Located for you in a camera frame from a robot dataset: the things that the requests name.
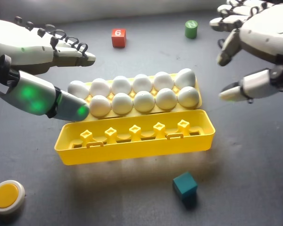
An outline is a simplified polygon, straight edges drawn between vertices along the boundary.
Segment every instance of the white ring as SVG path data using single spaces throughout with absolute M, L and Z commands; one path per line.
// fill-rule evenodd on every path
M 21 204 L 24 201 L 24 197 L 25 197 L 25 190 L 24 190 L 24 187 L 22 186 L 22 184 L 20 184 L 19 182 L 15 181 L 15 180 L 6 180 L 6 181 L 3 181 L 3 182 L 0 183 L 0 187 L 2 185 L 6 185 L 6 184 L 13 184 L 17 187 L 18 197 L 12 205 L 10 205 L 6 208 L 0 208 L 0 214 L 9 214 L 11 212 L 14 212 L 16 209 L 18 209 L 21 206 Z

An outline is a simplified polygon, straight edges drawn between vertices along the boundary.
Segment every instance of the teal cube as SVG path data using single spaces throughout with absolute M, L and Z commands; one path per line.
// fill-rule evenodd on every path
M 196 193 L 197 183 L 189 172 L 173 179 L 174 189 L 181 200 L 184 200 Z

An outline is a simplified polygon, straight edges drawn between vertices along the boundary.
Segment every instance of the yellow egg carton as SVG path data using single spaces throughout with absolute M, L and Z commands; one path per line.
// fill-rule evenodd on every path
M 55 150 L 65 165 L 205 151 L 215 129 L 203 110 L 65 125 Z
M 171 75 L 172 79 L 174 80 L 177 74 L 174 73 L 174 74 L 170 74 L 170 75 Z M 150 80 L 152 80 L 152 81 L 154 80 L 154 76 L 148 76 L 148 77 L 150 78 Z M 132 83 L 134 81 L 134 78 L 129 78 L 128 80 Z M 111 85 L 113 80 L 109 80 L 107 82 Z M 91 84 L 92 84 L 92 82 L 86 83 L 86 85 L 89 88 L 90 88 Z M 84 121 L 92 121 L 92 120 L 98 120 L 98 119 L 109 119 L 109 118 L 117 118 L 117 117 L 124 117 L 124 116 L 130 117 L 130 116 L 153 114 L 153 113 L 162 113 L 162 112 L 180 112 L 180 111 L 188 111 L 188 110 L 196 109 L 196 108 L 199 108 L 202 104 L 201 95 L 200 95 L 197 80 L 196 80 L 196 83 L 195 83 L 195 89 L 198 91 L 198 94 L 199 94 L 199 102 L 195 107 L 192 107 L 192 108 L 183 107 L 179 103 L 177 103 L 177 105 L 173 109 L 163 110 L 163 109 L 160 109 L 159 107 L 157 107 L 157 105 L 155 105 L 154 108 L 151 111 L 149 111 L 147 113 L 141 113 L 141 112 L 137 111 L 133 106 L 133 109 L 128 114 L 125 114 L 125 115 L 116 114 L 114 111 L 111 110 L 107 115 L 105 115 L 103 117 L 95 117 L 92 114 L 89 114 Z M 176 96 L 178 95 L 178 92 L 180 91 L 180 89 L 178 89 L 176 86 L 174 86 L 172 90 L 176 94 Z M 156 98 L 158 91 L 153 88 L 150 93 L 154 96 L 154 98 Z M 132 100 L 134 99 L 135 95 L 136 95 L 136 93 L 133 90 L 129 93 L 129 96 L 131 97 Z M 107 98 L 111 102 L 113 97 L 114 97 L 113 93 L 110 93 Z M 91 98 L 92 97 L 89 95 L 85 99 L 88 104 L 90 103 Z

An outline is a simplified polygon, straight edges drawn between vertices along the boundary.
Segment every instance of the white wall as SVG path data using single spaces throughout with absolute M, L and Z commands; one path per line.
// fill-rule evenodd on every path
M 0 0 L 0 19 L 34 24 L 216 9 L 225 0 Z

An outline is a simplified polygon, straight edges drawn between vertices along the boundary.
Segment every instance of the tabletop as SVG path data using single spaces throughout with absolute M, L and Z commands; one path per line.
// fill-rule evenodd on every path
M 191 68 L 216 135 L 205 152 L 66 166 L 53 147 L 67 122 L 24 113 L 0 99 L 0 182 L 16 180 L 26 191 L 21 212 L 0 218 L 0 225 L 283 226 L 283 93 L 251 105 L 218 98 L 226 85 L 272 64 L 241 51 L 226 67 L 218 66 L 217 40 L 228 33 L 210 29 L 216 16 L 191 12 L 56 24 L 88 43 L 97 60 L 38 77 L 66 90 L 72 80 Z M 184 36 L 188 20 L 198 22 L 194 40 Z M 126 29 L 124 49 L 112 47 L 113 28 Z M 172 189 L 172 179 L 186 171 L 199 185 L 196 205 L 188 210 Z

